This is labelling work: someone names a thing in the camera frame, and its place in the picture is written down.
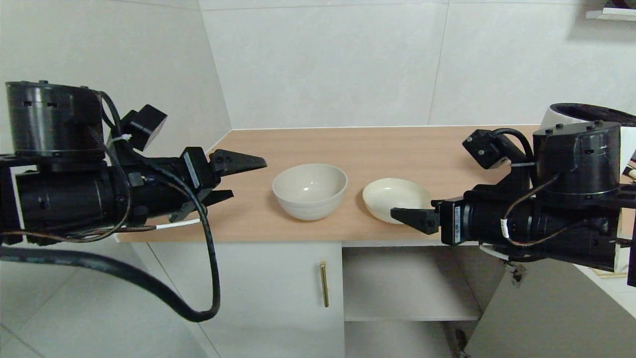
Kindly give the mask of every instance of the cream bowl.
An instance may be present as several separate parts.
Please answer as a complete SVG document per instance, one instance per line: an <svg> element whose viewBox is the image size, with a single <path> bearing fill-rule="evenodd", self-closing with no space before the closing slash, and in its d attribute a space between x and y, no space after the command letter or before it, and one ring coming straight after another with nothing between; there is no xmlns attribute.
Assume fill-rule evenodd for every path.
<svg viewBox="0 0 636 358"><path fill-rule="evenodd" d="M402 224L391 217L392 208L431 207L428 190L410 180L398 178L384 178L370 183L362 191L362 199L374 217L390 224Z"/></svg>
<svg viewBox="0 0 636 358"><path fill-rule="evenodd" d="M279 174L272 190L280 206L300 220L319 220L342 202L347 175L329 164L303 164Z"/></svg>

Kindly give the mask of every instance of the door handle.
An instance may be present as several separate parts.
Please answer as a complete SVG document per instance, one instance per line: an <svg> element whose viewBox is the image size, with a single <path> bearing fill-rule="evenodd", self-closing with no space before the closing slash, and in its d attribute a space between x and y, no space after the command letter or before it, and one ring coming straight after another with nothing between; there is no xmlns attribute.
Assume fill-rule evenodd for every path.
<svg viewBox="0 0 636 358"><path fill-rule="evenodd" d="M322 283L322 303L329 307L329 288L327 287L327 261L320 262L320 279Z"/></svg>

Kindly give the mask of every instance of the white cable tie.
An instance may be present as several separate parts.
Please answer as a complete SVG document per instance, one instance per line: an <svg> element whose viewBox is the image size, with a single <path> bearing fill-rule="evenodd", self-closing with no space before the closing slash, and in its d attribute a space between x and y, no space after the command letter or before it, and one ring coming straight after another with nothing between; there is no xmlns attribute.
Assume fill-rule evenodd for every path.
<svg viewBox="0 0 636 358"><path fill-rule="evenodd" d="M179 227L179 226L186 226L186 225L192 225L192 224L196 224L198 222L200 222L201 219L199 218L194 218L192 220L186 220L186 221L180 221L180 222L171 222L169 224L160 224L156 226L157 230L162 230L162 229L170 229L171 227Z"/></svg>
<svg viewBox="0 0 636 358"><path fill-rule="evenodd" d="M502 254L500 252L497 252L497 251L495 251L495 250L493 250L491 248L488 248L488 247L484 246L482 243L479 244L479 249L481 251L484 251L486 254L494 256L494 257L496 257L498 259L502 259L504 261L509 261L510 260L510 256Z"/></svg>
<svg viewBox="0 0 636 358"><path fill-rule="evenodd" d="M515 166L533 166L537 164L537 162L528 162L528 163L512 163L510 164L511 167L515 167Z"/></svg>
<svg viewBox="0 0 636 358"><path fill-rule="evenodd" d="M510 239L510 233L508 232L508 219L502 218L499 219L501 222L501 234L506 238Z"/></svg>
<svg viewBox="0 0 636 358"><path fill-rule="evenodd" d="M111 138L111 141L128 141L128 140L130 140L130 139L131 139L131 137L132 137L132 135L131 135L131 134L127 134L127 133L126 133L126 134L122 134L122 135L121 135L121 136L119 136L119 137Z"/></svg>

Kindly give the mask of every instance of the robotic arm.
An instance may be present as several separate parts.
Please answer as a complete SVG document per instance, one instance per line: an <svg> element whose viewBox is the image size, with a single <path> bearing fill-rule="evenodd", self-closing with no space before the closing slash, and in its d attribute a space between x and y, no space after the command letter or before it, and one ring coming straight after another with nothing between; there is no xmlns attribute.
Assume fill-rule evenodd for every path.
<svg viewBox="0 0 636 358"><path fill-rule="evenodd" d="M621 208L636 208L636 185L619 183L621 124L636 117L587 104L552 109L586 122L536 131L534 153L514 129L478 129L464 148L484 169L510 160L510 174L463 196L433 200L434 209L393 208L391 216L426 234L441 227L446 245L491 244L509 261L552 258L614 271L616 245L630 247L628 284L636 286L636 241L617 237Z"/></svg>
<svg viewBox="0 0 636 358"><path fill-rule="evenodd" d="M220 284L207 206L233 196L231 190L213 190L223 176L264 168L265 160L219 149L208 161L200 147L187 147L179 157L147 158L135 149L143 151L165 122L166 114L156 108L146 105L120 118L105 92L88 87L46 81L6 86L15 154L0 155L0 260L94 269L150 291L185 319L213 318ZM107 143L102 121L111 129ZM14 175L11 169L20 166L36 170ZM10 247L23 238L43 246L151 231L158 227L146 226L149 218L168 215L178 222L195 210L211 265L207 311L193 310L161 281L124 262L86 252Z"/></svg>

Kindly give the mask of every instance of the wooden countertop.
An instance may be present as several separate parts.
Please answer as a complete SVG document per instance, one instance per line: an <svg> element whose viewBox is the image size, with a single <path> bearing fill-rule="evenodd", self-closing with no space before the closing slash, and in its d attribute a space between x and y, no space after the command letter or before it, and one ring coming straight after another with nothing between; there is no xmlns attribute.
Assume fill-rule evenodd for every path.
<svg viewBox="0 0 636 358"><path fill-rule="evenodd" d="M232 131L217 148L258 155L268 167L226 176L219 189L235 197L209 208L216 241L439 240L404 225L386 224L364 207L362 189L373 180L395 177L426 187L434 199L461 196L477 183L496 183L509 166L484 170L462 147L477 128L380 127ZM513 126L531 138L535 125ZM349 177L343 203L315 222L290 217L276 202L272 181L304 163L337 166ZM154 219L153 224L165 222ZM200 225L148 233L120 234L121 241L203 241Z"/></svg>

